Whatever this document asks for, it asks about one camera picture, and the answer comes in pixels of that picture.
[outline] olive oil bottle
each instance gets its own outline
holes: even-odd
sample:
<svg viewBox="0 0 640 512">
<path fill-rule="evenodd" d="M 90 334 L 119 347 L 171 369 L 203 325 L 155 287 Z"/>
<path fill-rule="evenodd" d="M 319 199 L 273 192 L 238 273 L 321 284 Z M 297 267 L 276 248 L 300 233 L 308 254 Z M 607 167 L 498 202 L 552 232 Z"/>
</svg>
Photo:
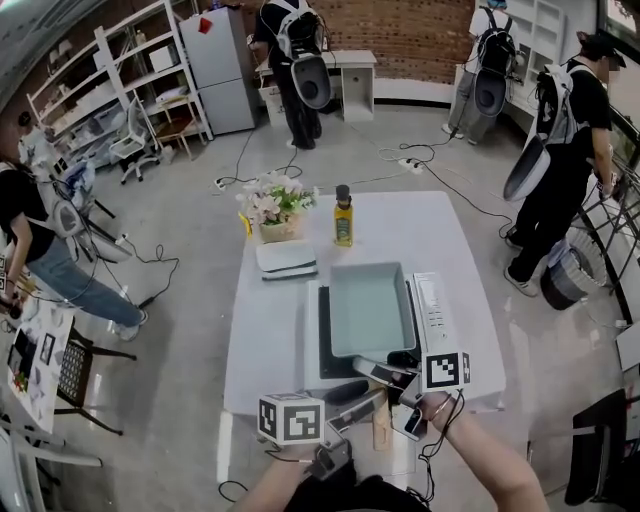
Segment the olive oil bottle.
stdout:
<svg viewBox="0 0 640 512">
<path fill-rule="evenodd" d="M 336 207 L 334 219 L 336 225 L 336 245 L 351 247 L 353 245 L 353 206 L 347 185 L 336 187 Z"/>
</svg>

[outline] white chair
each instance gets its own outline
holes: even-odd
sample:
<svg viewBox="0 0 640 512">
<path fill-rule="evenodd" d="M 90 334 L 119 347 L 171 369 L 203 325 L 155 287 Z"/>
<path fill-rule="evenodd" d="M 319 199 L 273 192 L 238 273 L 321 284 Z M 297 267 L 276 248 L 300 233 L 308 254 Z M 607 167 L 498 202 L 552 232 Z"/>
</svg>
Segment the white chair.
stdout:
<svg viewBox="0 0 640 512">
<path fill-rule="evenodd" d="M 140 118 L 142 117 L 145 124 L 147 124 L 144 116 L 145 114 L 142 105 L 140 104 L 140 100 L 136 97 L 129 105 L 129 110 L 127 111 L 127 128 L 129 133 L 109 147 L 109 152 L 122 160 L 129 159 L 136 153 L 141 153 L 137 160 L 129 162 L 129 165 L 120 180 L 123 185 L 127 181 L 127 176 L 132 172 L 136 173 L 138 181 L 143 181 L 140 168 L 144 164 L 160 163 L 160 159 L 153 154 L 153 151 L 157 151 L 158 149 L 158 143 L 149 130 L 148 125 L 145 127 L 140 123 Z"/>
<path fill-rule="evenodd" d="M 0 428 L 0 500 L 7 512 L 46 512 L 36 458 L 66 464 L 101 467 L 97 457 L 65 455 L 31 446 L 18 429 L 9 425 L 11 435 Z M 30 438 L 43 437 L 28 432 Z"/>
</svg>

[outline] black t-shirt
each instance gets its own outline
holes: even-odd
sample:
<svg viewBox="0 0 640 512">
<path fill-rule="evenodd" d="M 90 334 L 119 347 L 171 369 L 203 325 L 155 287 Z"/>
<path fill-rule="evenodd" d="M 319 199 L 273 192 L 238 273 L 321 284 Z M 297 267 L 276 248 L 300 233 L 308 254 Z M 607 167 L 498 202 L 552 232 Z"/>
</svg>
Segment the black t-shirt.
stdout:
<svg viewBox="0 0 640 512">
<path fill-rule="evenodd" d="M 579 65 L 582 64 L 576 60 L 570 60 L 567 70 L 571 71 Z M 611 130 L 609 96 L 602 82 L 588 71 L 576 71 L 571 78 L 573 91 L 569 101 L 576 121 L 578 123 L 588 121 L 591 128 Z M 583 175 L 589 176 L 591 166 L 586 159 L 594 157 L 593 139 L 589 128 L 580 130 L 571 144 L 548 146 L 547 149 L 552 158 L 566 159 L 572 167 L 577 167 L 581 174 L 584 171 Z"/>
<path fill-rule="evenodd" d="M 298 0 L 286 0 L 286 2 L 296 9 L 300 6 Z M 269 44 L 269 65 L 272 68 L 274 65 L 278 65 L 283 62 L 291 62 L 291 59 L 285 57 L 282 50 L 280 50 L 276 39 L 276 34 L 280 32 L 282 20 L 284 20 L 288 14 L 289 11 L 283 9 L 279 5 L 268 3 L 256 13 L 256 31 L 254 34 L 254 41 Z"/>
<path fill-rule="evenodd" d="M 35 220 L 47 220 L 40 192 L 35 181 L 25 172 L 5 170 L 0 172 L 0 227 L 7 235 L 7 242 L 17 241 L 11 229 L 11 221 L 21 213 Z M 29 223 L 33 241 L 27 255 L 27 262 L 37 260 L 47 252 L 55 233 L 50 229 Z"/>
</svg>

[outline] door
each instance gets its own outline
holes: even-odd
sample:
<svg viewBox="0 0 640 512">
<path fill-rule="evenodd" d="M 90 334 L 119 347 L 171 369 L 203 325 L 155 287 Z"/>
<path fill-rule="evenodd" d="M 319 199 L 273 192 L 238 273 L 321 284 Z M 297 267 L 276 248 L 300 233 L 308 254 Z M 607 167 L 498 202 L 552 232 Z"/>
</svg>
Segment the door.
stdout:
<svg viewBox="0 0 640 512">
<path fill-rule="evenodd" d="M 242 79 L 200 89 L 202 105 L 216 135 L 249 130 L 256 125 Z"/>
<path fill-rule="evenodd" d="M 228 11 L 226 7 L 216 9 L 180 23 L 182 40 L 198 89 L 242 77 Z M 206 34 L 199 30 L 202 18 L 213 23 Z"/>
</svg>

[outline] black pants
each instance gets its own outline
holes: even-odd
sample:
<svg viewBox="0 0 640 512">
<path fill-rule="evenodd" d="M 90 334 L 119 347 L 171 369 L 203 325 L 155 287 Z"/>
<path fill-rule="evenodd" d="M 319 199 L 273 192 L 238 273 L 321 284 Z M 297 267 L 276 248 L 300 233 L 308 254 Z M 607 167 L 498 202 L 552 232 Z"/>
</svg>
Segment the black pants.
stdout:
<svg viewBox="0 0 640 512">
<path fill-rule="evenodd" d="M 353 462 L 325 482 L 305 480 L 291 498 L 285 512 L 335 512 L 342 510 L 385 510 L 388 512 L 425 512 L 418 500 L 372 476 L 357 483 Z"/>
<path fill-rule="evenodd" d="M 282 96 L 282 106 L 287 117 L 287 124 L 293 134 L 293 145 L 300 149 L 315 148 L 315 139 L 319 139 L 322 135 L 318 111 L 307 107 L 298 96 L 291 76 L 291 66 L 274 64 L 272 68 L 273 76 Z"/>
<path fill-rule="evenodd" d="M 567 160 L 554 162 L 552 157 L 546 174 L 518 213 L 511 239 L 523 249 L 509 267 L 516 281 L 531 279 L 540 260 L 567 234 L 584 201 L 588 177 L 588 170 L 577 170 Z"/>
</svg>

